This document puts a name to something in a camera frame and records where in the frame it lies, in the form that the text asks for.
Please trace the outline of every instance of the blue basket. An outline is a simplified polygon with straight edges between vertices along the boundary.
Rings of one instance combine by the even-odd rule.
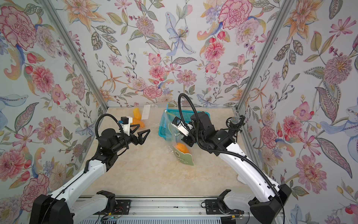
[[[179,117],[180,118],[180,114],[179,114],[179,110],[177,109],[166,109],[169,113],[172,113],[174,114],[175,116]],[[166,140],[166,137],[165,137],[165,112],[163,112],[163,115],[161,116],[161,121],[160,121],[160,127],[159,127],[159,132],[158,132],[158,135],[162,138],[164,138]],[[186,123],[189,123],[191,120],[191,116],[194,114],[194,112],[192,110],[182,110],[182,114],[183,114],[183,117],[184,117],[184,121]]]

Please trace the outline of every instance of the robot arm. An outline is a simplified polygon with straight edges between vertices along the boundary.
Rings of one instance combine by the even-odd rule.
[[[104,130],[101,136],[98,135],[99,121],[105,116],[110,116],[115,120],[121,133],[116,133],[110,128]],[[122,117],[120,121],[117,121],[110,114],[100,116],[95,127],[98,139],[95,155],[86,162],[83,170],[62,187],[50,195],[40,195],[35,199],[30,224],[76,224],[99,211],[107,214],[113,212],[116,207],[115,194],[107,191],[97,192],[95,196],[82,202],[76,202],[76,200],[88,186],[113,166],[118,156],[129,148],[128,144],[142,145],[145,142],[150,130],[138,132],[137,137],[134,132],[139,125],[131,125],[131,123],[131,117]],[[123,148],[126,149],[117,155],[117,152]]]

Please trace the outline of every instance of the floral wallpaper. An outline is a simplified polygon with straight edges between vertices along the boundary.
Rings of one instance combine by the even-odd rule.
[[[292,224],[358,224],[357,7],[295,0],[241,110]]]
[[[53,1],[109,106],[235,106],[280,0]]]
[[[37,0],[0,11],[0,223],[28,223],[78,172],[104,111]]]

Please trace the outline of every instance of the pink peony print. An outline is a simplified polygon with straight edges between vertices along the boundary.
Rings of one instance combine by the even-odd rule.
[[[262,122],[267,126],[272,126],[274,120],[276,118],[276,112],[273,112],[271,109],[265,110],[262,114]]]
[[[247,20],[251,10],[248,0],[227,0],[221,8],[219,23],[223,23],[224,29],[238,27]]]
[[[334,57],[327,61],[327,65],[323,71],[324,81],[328,84],[341,84],[346,80],[352,70],[352,60],[343,55]]]
[[[57,52],[57,43],[53,38],[51,31],[46,27],[38,26],[36,37],[38,46],[40,46],[50,57],[54,58]]]
[[[74,95],[77,95],[78,98],[82,101],[82,99],[84,98],[84,79],[82,74],[79,75],[79,77],[77,78],[73,78],[72,79],[72,93]]]
[[[259,26],[259,22],[254,18],[251,18],[242,23],[236,29],[236,43],[241,44],[250,40],[256,33]]]
[[[298,119],[306,121],[312,118],[310,112],[310,106],[305,101],[293,111],[293,114],[296,115]]]
[[[60,105],[60,101],[64,101],[66,99],[65,93],[62,91],[59,84],[56,84],[52,89],[52,99],[58,105]]]
[[[53,74],[43,66],[36,67],[32,72],[32,82],[42,93],[49,93],[54,85]]]
[[[217,85],[217,81],[214,79],[214,77],[210,76],[210,77],[206,77],[206,84],[208,85]]]
[[[216,73],[219,65],[220,65],[220,61],[212,61],[205,67],[205,71],[210,73]]]
[[[66,103],[65,110],[67,113],[72,114],[72,112],[77,111],[77,104],[75,103]]]
[[[0,158],[0,179],[6,181],[15,178],[24,168],[25,156],[22,149],[12,148],[4,151]]]
[[[288,137],[298,137],[302,132],[302,124],[299,119],[296,119],[295,116],[286,116],[284,119],[284,131]]]
[[[266,144],[266,146],[269,148],[269,149],[272,149],[276,146],[276,133],[275,131],[270,127],[270,126],[264,126],[262,129],[261,129],[261,138],[262,138],[262,141],[263,143]]]
[[[31,178],[28,185],[24,187],[24,193],[21,195],[21,208],[30,212],[35,199],[41,194],[47,195],[47,188],[50,180],[45,174],[39,174],[37,178]]]
[[[157,98],[161,96],[161,88],[158,89],[157,86],[148,86],[143,90],[143,94],[149,98]]]
[[[122,67],[122,65],[124,65],[122,60],[119,60],[118,58],[116,58],[113,55],[109,56],[109,58],[110,58],[110,63],[112,63],[113,65],[116,65],[116,66],[119,66],[119,67]]]
[[[25,51],[36,42],[36,29],[29,16],[12,6],[1,8],[0,31],[12,46],[18,44]]]
[[[148,60],[148,63],[149,65],[157,65],[159,64],[161,61],[161,57],[160,57],[160,54],[153,54],[153,53],[149,53],[149,60]]]
[[[215,61],[224,54],[225,48],[222,43],[215,41],[211,43],[205,50],[205,58],[209,61]]]
[[[34,133],[38,133],[39,132],[39,128],[36,128],[35,130],[32,131],[32,125],[29,125],[29,128],[26,131],[26,128],[22,128],[21,131],[23,133],[23,135],[21,134],[15,134],[15,138],[20,139],[20,141],[17,142],[13,142],[13,146],[17,146],[21,144],[20,149],[24,148],[26,146],[27,142],[32,142],[31,139],[29,139]]]
[[[138,78],[133,80],[133,88],[139,91],[142,91],[143,89],[145,89],[148,85],[147,83],[145,83],[143,78]]]
[[[177,82],[178,83],[183,83],[186,87],[189,87],[191,85],[194,84],[194,82],[197,81],[197,79],[195,78],[197,75],[195,73],[193,73],[191,70],[184,70],[183,71],[179,71],[179,74],[177,75]]]
[[[56,119],[56,116],[49,118],[44,118],[44,123],[40,122],[41,130],[37,133],[37,138],[39,140],[45,139],[44,144],[50,144],[52,139],[61,137],[62,127],[61,121]]]
[[[153,22],[146,16],[141,16],[136,23],[140,32],[144,35],[148,36],[154,33],[154,25]]]
[[[153,78],[157,78],[157,79],[163,78],[165,73],[166,73],[166,71],[165,71],[164,67],[160,66],[160,65],[154,65],[149,70],[149,74]]]
[[[316,194],[319,194],[320,190],[327,190],[327,183],[323,179],[327,179],[327,173],[320,170],[322,168],[321,163],[317,163],[316,158],[311,155],[311,157],[304,155],[302,156],[302,161],[296,159],[296,167],[300,169],[298,172],[298,182],[304,184],[307,190],[311,189]]]

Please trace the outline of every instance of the black wire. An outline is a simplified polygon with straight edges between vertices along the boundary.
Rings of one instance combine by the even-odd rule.
[[[97,221],[95,222],[95,224],[97,224],[97,222],[98,222],[99,219],[100,219],[100,215],[98,214],[98,219],[97,219]]]

